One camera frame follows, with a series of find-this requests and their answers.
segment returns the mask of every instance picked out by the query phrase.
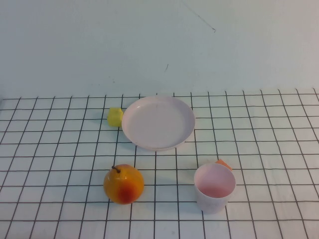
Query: toy apple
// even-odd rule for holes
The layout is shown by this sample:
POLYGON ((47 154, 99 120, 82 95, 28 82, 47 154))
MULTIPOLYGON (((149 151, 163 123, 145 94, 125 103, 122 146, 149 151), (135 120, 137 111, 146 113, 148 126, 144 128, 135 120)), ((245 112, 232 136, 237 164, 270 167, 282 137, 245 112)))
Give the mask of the toy apple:
POLYGON ((104 178, 104 191, 109 199, 118 204, 130 204, 142 194, 142 174, 127 164, 112 166, 104 178))

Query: wall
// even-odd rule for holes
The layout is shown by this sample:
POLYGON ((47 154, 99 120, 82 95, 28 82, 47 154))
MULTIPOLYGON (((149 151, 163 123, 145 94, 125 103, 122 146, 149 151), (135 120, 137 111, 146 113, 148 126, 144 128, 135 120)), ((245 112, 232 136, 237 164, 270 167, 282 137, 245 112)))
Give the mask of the wall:
POLYGON ((318 0, 1 0, 0 86, 5 97, 318 87, 318 42, 318 0))

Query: white plate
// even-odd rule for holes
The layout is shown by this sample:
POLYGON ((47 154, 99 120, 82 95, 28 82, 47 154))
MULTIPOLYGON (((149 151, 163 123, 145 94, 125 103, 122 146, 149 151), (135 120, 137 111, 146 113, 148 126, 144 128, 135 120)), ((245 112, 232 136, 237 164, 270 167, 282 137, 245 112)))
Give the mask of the white plate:
POLYGON ((145 97, 124 112, 122 129, 137 146, 149 150, 177 147, 191 135, 195 116, 191 108, 174 97, 145 97))

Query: plastic cup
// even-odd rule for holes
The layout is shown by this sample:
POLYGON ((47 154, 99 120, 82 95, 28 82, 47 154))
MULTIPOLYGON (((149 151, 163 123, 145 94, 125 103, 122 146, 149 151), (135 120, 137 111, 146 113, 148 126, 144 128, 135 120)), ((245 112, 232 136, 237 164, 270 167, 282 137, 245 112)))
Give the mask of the plastic cup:
POLYGON ((227 204, 236 187, 234 174, 225 166, 207 163, 194 175, 197 204, 205 213, 218 213, 227 204))

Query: cup rim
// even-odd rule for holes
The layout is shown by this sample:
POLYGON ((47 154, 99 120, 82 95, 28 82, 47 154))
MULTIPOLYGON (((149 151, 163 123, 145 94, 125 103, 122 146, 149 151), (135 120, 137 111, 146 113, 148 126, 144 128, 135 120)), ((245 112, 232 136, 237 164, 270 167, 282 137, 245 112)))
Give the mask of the cup rim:
POLYGON ((205 163, 205 164, 201 165, 199 168, 196 169, 195 174, 194 174, 194 187, 196 188, 196 190, 197 190, 201 195, 203 195, 203 196, 206 197, 206 198, 209 198, 209 199, 224 199, 224 198, 227 198, 229 195, 231 195, 231 194, 235 191, 235 188, 236 188, 236 178, 235 178, 235 175, 233 174, 233 172, 232 172, 229 168, 227 168, 227 170, 229 170, 229 172, 231 173, 231 175, 232 175, 232 177, 233 177, 233 179, 234 179, 235 185, 234 185, 234 188, 232 189, 232 191, 231 191, 229 194, 227 194, 225 197, 221 197, 221 198, 210 197, 210 196, 208 196, 208 195, 202 193, 202 192, 199 190, 199 188, 196 186, 196 183, 195 183, 196 174, 199 172, 199 169, 200 169, 201 167, 204 167, 204 166, 207 166, 207 165, 212 165, 212 166, 216 166, 216 167, 227 168, 226 166, 224 166, 224 165, 222 165, 222 164, 219 164, 219 163, 205 163))

